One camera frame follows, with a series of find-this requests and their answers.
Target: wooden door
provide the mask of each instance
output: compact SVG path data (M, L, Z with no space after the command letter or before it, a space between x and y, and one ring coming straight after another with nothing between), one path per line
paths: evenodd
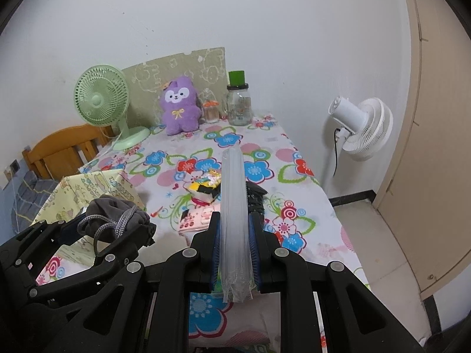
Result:
M417 106L378 210L426 298L471 263L471 40L445 0L415 4Z

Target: wall outlet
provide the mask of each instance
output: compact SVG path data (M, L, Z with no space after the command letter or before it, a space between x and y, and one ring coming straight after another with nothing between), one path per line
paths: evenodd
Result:
M3 170L3 175L0 179L0 188L4 189L6 185L11 181L11 179L15 176L15 174L18 172L20 169L20 164L18 161L15 159L13 162L11 162L10 166L5 168Z
M15 175L18 170L20 169L20 164L18 161L15 159L11 164L10 164L10 171Z

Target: gray rope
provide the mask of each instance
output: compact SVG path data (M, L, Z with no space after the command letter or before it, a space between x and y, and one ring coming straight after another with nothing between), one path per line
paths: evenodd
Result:
M115 231L115 239L120 238L124 231L126 231L126 226L128 225L129 220L132 218L134 213L137 211L137 206L134 205L132 208L128 208L126 211L122 213L118 221L110 219L109 217L105 217L103 215L88 215L84 217L82 221L77 225L77 232L81 235L84 234L83 226L88 223L88 221L93 219L100 219L105 221L106 223L102 224L98 227L97 231L95 232L95 236L93 237L93 251L95 252L95 256L98 255L97 245L98 245L98 238L100 234L107 230L108 228L113 228Z

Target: glass jar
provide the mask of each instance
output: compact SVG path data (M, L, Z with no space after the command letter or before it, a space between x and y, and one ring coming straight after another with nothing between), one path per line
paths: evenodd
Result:
M249 85L228 86L228 121L232 126L247 126L252 123L252 104Z

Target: chair backrest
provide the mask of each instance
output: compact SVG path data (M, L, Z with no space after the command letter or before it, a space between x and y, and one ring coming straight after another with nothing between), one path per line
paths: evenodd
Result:
M42 179L60 180L78 173L83 166L78 150L82 150L89 162L98 153L97 145L105 146L112 137L111 127L95 127L89 124L68 127L48 135L31 151L24 150L23 157L29 169Z

